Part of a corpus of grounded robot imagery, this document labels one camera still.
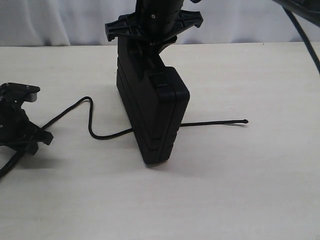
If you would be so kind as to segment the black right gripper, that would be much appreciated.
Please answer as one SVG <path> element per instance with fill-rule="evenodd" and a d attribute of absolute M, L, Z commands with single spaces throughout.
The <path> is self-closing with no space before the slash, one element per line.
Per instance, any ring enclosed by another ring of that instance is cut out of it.
<path fill-rule="evenodd" d="M 124 73 L 144 75 L 150 66 L 137 40 L 155 43 L 147 48 L 151 65 L 164 65 L 160 53 L 174 44 L 180 33 L 192 27 L 200 28 L 203 17 L 199 11 L 180 10 L 177 13 L 144 15 L 125 14 L 118 20 L 105 24 L 105 34 L 110 42 L 126 38 L 124 44 Z"/>

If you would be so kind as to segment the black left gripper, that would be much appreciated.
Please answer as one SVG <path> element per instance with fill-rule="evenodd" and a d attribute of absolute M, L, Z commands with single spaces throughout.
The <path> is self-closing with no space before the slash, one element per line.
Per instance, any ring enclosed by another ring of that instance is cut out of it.
<path fill-rule="evenodd" d="M 15 101 L 0 101 L 0 145 L 15 151 L 35 155 L 38 143 L 50 145 L 53 135 L 31 122 L 21 105 Z"/>

